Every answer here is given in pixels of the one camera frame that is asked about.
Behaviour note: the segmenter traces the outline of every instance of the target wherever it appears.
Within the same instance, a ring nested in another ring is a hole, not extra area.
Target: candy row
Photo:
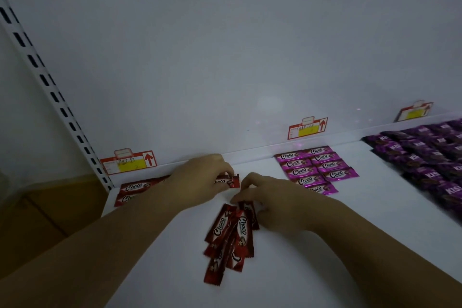
[[[260,229],[253,202],[239,202],[238,206],[224,204],[205,241],[205,256],[210,262],[204,282],[220,286],[225,268],[242,271],[245,258],[253,258],[253,230]]]
[[[443,207],[462,217],[462,119],[383,131],[363,139]]]
[[[130,201],[135,196],[145,192],[150,187],[163,182],[170,175],[164,175],[163,177],[151,178],[145,180],[135,181],[133,183],[125,183],[120,186],[119,193],[115,198],[114,207],[119,207],[124,205],[126,202]],[[229,176],[228,174],[223,174],[217,176],[215,183],[227,183],[230,188],[240,187],[239,174]]]
[[[286,152],[274,157],[291,181],[324,195],[338,192],[331,182],[358,177],[355,170],[329,146]]]

